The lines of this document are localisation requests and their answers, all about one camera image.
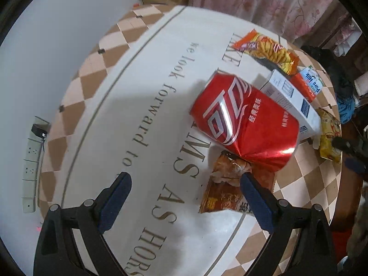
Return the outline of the red cola can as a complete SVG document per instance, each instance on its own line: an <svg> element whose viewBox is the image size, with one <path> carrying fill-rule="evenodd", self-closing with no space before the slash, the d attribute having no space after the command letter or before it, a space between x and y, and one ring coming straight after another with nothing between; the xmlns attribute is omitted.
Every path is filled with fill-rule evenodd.
<svg viewBox="0 0 368 276"><path fill-rule="evenodd" d="M233 74L215 72L190 110L197 127L242 159L277 172L293 155L299 122Z"/></svg>

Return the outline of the orange fries snack bag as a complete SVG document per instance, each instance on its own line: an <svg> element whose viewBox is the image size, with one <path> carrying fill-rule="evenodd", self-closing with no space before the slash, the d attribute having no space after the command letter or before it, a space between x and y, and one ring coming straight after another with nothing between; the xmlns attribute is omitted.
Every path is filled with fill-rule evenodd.
<svg viewBox="0 0 368 276"><path fill-rule="evenodd" d="M248 32L231 47L256 59L266 59L276 64L287 75L292 76L297 73L299 57L255 29Z"/></svg>

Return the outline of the white skincare box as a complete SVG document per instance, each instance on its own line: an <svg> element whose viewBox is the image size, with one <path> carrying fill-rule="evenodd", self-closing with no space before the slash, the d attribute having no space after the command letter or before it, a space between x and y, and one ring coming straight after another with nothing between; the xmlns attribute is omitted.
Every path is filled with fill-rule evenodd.
<svg viewBox="0 0 368 276"><path fill-rule="evenodd" d="M299 122L299 139L305 140L322 133L321 118L299 90L280 72L274 69L260 89L282 106Z"/></svg>

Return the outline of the white power strip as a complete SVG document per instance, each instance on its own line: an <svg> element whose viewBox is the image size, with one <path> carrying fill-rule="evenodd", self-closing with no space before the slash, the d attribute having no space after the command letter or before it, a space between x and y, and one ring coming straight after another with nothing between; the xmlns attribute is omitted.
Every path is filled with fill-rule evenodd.
<svg viewBox="0 0 368 276"><path fill-rule="evenodd" d="M23 157L22 208L24 214L34 213L36 210L38 178L49 128L50 123L38 116L35 116L31 123Z"/></svg>

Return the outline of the brown spicy snack packet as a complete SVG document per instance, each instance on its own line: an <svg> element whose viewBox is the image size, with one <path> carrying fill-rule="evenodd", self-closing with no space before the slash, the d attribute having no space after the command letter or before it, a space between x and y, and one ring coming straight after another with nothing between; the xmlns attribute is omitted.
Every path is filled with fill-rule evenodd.
<svg viewBox="0 0 368 276"><path fill-rule="evenodd" d="M231 210L250 214L250 206L240 189L244 173L253 177L266 189L273 191L276 173L249 163L229 151L222 151L213 165L207 187L201 199L199 213Z"/></svg>

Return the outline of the red blue milk carton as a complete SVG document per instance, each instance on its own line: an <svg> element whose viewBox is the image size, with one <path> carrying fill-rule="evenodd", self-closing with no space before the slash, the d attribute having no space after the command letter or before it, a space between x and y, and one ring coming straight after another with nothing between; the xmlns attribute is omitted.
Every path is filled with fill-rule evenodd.
<svg viewBox="0 0 368 276"><path fill-rule="evenodd" d="M290 81L309 103L316 98L324 86L319 74L311 66L305 67L292 76Z"/></svg>

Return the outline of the yellow snack packet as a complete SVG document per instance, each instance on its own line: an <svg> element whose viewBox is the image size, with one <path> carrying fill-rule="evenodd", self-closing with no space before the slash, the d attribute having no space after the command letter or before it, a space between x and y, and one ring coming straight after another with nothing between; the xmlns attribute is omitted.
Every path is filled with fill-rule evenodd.
<svg viewBox="0 0 368 276"><path fill-rule="evenodd" d="M341 164L342 152L332 146L333 139L342 135L340 122L331 113L322 108L318 108L317 113L320 116L322 128L319 144L320 156L326 160Z"/></svg>

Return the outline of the checkered printed tablecloth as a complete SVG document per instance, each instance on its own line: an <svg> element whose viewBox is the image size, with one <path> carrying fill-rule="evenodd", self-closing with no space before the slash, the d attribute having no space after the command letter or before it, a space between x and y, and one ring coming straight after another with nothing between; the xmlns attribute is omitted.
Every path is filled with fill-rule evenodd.
<svg viewBox="0 0 368 276"><path fill-rule="evenodd" d="M93 199L123 171L132 190L105 240L129 275L243 275L267 233L249 215L198 209L222 148L189 114L221 69L260 88L269 70L233 44L255 25L220 12L129 11L79 68L47 139L39 207Z"/></svg>

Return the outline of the blue and black clothes pile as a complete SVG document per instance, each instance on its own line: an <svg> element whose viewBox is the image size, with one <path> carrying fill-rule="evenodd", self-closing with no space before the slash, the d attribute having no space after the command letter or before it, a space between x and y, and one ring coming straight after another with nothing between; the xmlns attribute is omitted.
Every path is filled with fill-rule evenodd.
<svg viewBox="0 0 368 276"><path fill-rule="evenodd" d="M318 61L330 77L335 91L340 121L342 124L346 124L353 117L356 102L353 96L353 85L343 67L328 49L305 45L301 46L301 49Z"/></svg>

